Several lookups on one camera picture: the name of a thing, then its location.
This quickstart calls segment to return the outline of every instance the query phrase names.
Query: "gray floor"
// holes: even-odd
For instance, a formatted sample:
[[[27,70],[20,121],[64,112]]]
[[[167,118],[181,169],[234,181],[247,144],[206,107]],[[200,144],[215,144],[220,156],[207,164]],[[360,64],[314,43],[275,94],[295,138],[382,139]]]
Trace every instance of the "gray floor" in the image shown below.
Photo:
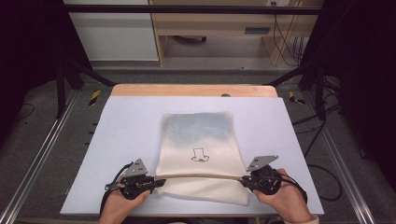
[[[130,64],[127,64],[128,66],[122,69],[113,70],[114,66],[106,67],[107,64],[105,67],[98,66],[97,71],[105,77],[122,83],[262,84],[282,76],[291,69],[286,65],[276,68],[268,66],[268,56],[263,51],[257,50],[263,49],[262,42],[257,38],[211,37],[204,44],[182,41],[171,39],[165,60],[167,64],[164,67],[140,64],[131,70],[131,67],[128,67]],[[236,43],[237,50],[227,54],[226,50],[232,49]],[[195,53],[191,53],[191,48],[194,48]],[[78,91],[77,100],[67,122],[21,207],[18,214],[20,223],[24,218],[97,220],[97,217],[67,217],[59,214],[66,197],[65,191],[73,184],[78,167],[91,141],[94,124],[98,122],[111,91],[111,88],[83,77],[86,81],[85,87]],[[297,99],[304,99],[306,95],[311,94],[310,91],[299,92],[295,86],[297,80],[298,78],[295,78],[277,88],[278,95],[285,100],[291,121],[312,115],[307,104],[300,105],[289,101],[290,91],[294,92]],[[88,105],[95,90],[101,90],[98,101],[95,105]],[[326,107],[337,104],[334,96],[329,97],[327,102]],[[55,121],[57,109],[55,82],[31,90],[25,98],[25,103],[29,105],[22,108],[20,118],[32,111],[32,105],[35,110],[27,118],[14,122],[8,139],[0,146],[1,211],[6,209],[11,201]],[[303,151],[308,148],[316,130],[309,133],[301,132],[316,127],[318,125],[313,120],[295,126]],[[376,223],[396,223],[396,194],[381,175],[375,162],[361,158],[359,146],[344,117],[337,111],[332,112],[327,117],[325,128],[332,135]],[[306,160],[307,163],[321,165],[336,174],[328,154],[328,147],[322,137],[317,139]],[[333,178],[316,168],[311,168],[310,171],[319,194],[323,197],[334,197],[338,186]],[[345,191],[340,200],[336,202],[322,200],[322,205],[326,213],[320,218],[322,223],[359,223]]]

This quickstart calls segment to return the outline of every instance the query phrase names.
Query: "white table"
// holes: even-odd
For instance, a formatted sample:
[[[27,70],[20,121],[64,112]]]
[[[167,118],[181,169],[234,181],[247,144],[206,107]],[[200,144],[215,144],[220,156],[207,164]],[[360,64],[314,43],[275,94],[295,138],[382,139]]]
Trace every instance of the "white table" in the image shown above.
[[[193,96],[197,90],[206,96]],[[168,96],[158,96],[161,92]],[[278,155],[279,159],[270,165],[285,168],[305,189],[311,213],[324,213],[283,99],[276,97],[274,89],[184,85],[121,85],[114,89],[61,213],[97,215],[105,184],[131,161],[141,158],[148,175],[155,175],[163,114],[220,111],[233,113],[233,127],[245,165],[254,156]],[[253,194],[249,195],[248,206],[243,206],[181,200],[159,195],[156,190],[133,211],[134,216],[141,217],[257,217],[275,213]]]

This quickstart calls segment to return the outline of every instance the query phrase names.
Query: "wrist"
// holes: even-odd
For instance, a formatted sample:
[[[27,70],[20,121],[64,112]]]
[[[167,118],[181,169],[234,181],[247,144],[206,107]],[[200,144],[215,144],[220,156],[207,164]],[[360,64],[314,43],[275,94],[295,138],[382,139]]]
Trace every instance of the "wrist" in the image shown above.
[[[315,217],[312,216],[307,207],[288,207],[286,209],[280,209],[276,211],[283,218],[283,220],[289,223],[305,223],[315,219]]]
[[[101,216],[98,224],[118,224],[112,216]]]
[[[288,222],[287,220],[283,220],[285,224],[319,224],[319,218],[315,215],[311,215],[311,220],[304,222]]]

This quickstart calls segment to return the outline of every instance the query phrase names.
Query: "metal rod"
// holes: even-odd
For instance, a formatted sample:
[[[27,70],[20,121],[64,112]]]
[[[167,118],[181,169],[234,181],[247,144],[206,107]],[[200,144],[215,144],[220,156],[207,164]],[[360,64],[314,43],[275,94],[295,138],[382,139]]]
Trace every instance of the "metal rod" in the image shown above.
[[[72,91],[71,95],[68,98],[67,107],[64,113],[59,119],[55,120],[51,130],[49,131],[49,134],[47,135],[46,140],[44,141],[40,150],[38,150],[37,155],[35,156],[35,160],[27,171],[25,177],[23,178],[20,186],[18,187],[8,206],[1,214],[0,224],[13,223],[18,213],[20,212],[21,207],[27,198],[27,195],[32,189],[33,184],[35,183],[35,180],[37,179],[38,174],[40,173],[41,168],[44,165],[44,162],[50,154],[52,147],[60,131],[62,130],[62,127],[64,126],[64,123],[67,120],[70,111],[73,108],[73,104],[77,98],[77,95],[78,91]]]
[[[85,13],[200,13],[200,14],[276,14],[333,15],[336,9],[321,7],[237,7],[237,6],[141,6],[141,5],[43,5],[47,11]]]
[[[306,73],[306,71],[308,71],[309,69],[312,68],[312,63],[311,62],[306,62],[304,64],[301,64],[300,66],[296,67],[295,69],[289,71],[287,74],[285,74],[282,77],[279,77],[275,80],[273,80],[272,82],[269,82],[267,84],[263,84],[263,86],[273,86],[273,87],[277,87],[280,84],[282,84],[283,82],[291,79],[292,77],[296,77],[299,75],[302,75],[304,73]]]
[[[230,179],[240,180],[242,176],[233,175],[205,175],[205,174],[188,174],[188,175],[156,175],[156,179],[174,179],[174,178],[211,178],[211,179]]]
[[[308,106],[311,111],[315,113],[312,93],[304,92],[304,98],[308,102]],[[319,125],[321,121],[319,119],[316,119],[316,123]],[[329,130],[326,127],[324,127],[322,131],[322,140],[326,145],[326,148],[328,149],[327,151],[329,152],[332,164],[334,165],[334,168],[340,178],[340,182],[343,185],[346,195],[348,196],[349,201],[352,204],[353,209],[355,210],[359,222],[363,224],[374,224],[375,220],[370,211],[370,208],[367,206],[366,201],[364,201],[358,185],[353,179],[352,174],[349,172],[349,169],[347,168],[344,159],[339,153],[337,146],[332,140],[332,136],[330,135]]]

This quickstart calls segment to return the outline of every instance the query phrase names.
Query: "white cabinet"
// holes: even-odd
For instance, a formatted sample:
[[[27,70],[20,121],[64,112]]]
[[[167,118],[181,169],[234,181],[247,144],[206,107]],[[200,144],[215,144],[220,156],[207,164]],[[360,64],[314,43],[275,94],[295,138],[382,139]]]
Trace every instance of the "white cabinet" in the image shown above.
[[[147,0],[64,0],[65,4],[147,5]],[[70,13],[90,61],[158,61],[148,13]]]

